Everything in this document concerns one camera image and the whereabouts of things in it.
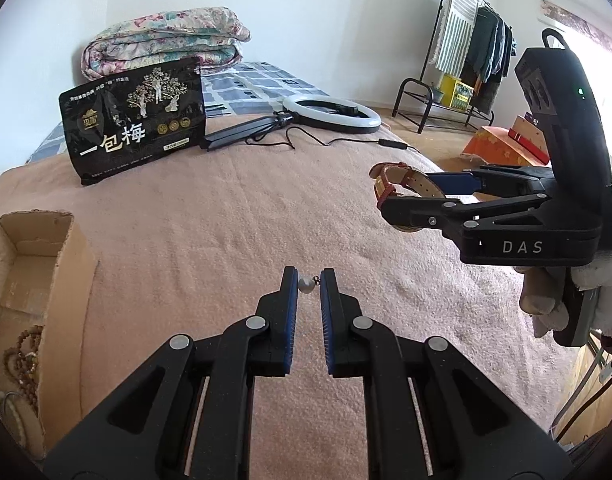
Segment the white gloved right hand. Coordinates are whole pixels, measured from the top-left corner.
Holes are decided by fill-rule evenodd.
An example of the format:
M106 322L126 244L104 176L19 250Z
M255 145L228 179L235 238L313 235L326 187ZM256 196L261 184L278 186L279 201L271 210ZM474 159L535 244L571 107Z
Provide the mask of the white gloved right hand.
M597 252L594 260L572 268L516 266L523 277L520 309L532 318L535 338L568 326L577 294L598 290L590 309L590 327L612 339L612 252Z

